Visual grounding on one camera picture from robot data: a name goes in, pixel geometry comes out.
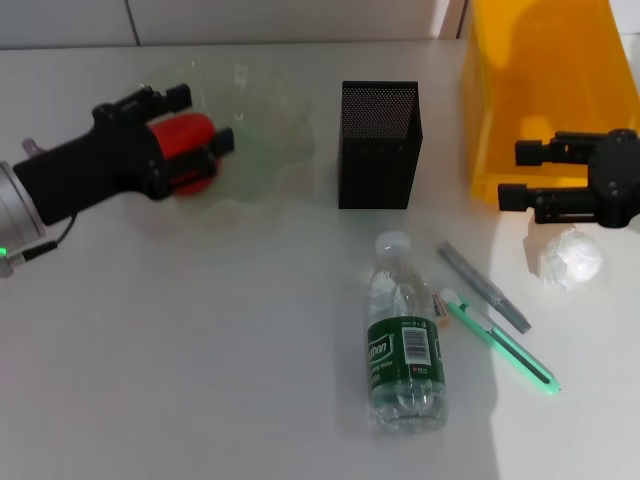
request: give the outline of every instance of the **bottle cap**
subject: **bottle cap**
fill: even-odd
[[[376,252],[381,252],[391,247],[400,247],[404,250],[411,249],[409,237],[404,232],[385,232],[376,239]]]

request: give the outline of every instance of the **white table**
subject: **white table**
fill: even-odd
[[[633,52],[633,39],[625,43]],[[640,39],[635,46],[639,73]],[[464,49],[0,53],[1,156],[10,162],[24,158],[24,137],[47,147],[77,136],[94,105],[204,52],[250,54],[306,85],[316,142],[311,161],[283,172],[258,203],[180,216],[173,201],[123,195],[83,212],[59,251],[0,283],[2,478],[637,478],[640,237],[581,227],[607,264],[604,279],[578,292],[549,290],[529,273],[530,215],[471,201],[460,176]],[[420,81],[425,139],[406,212],[337,208],[345,79]],[[398,228],[436,286],[469,293],[434,252],[446,238],[503,288],[533,324],[514,335],[556,374],[560,395],[542,394],[456,321],[440,334],[447,427],[371,436],[363,301],[374,239]]]

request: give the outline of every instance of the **black mesh pen holder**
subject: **black mesh pen holder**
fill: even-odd
[[[418,82],[343,82],[341,209],[406,209],[422,145]]]

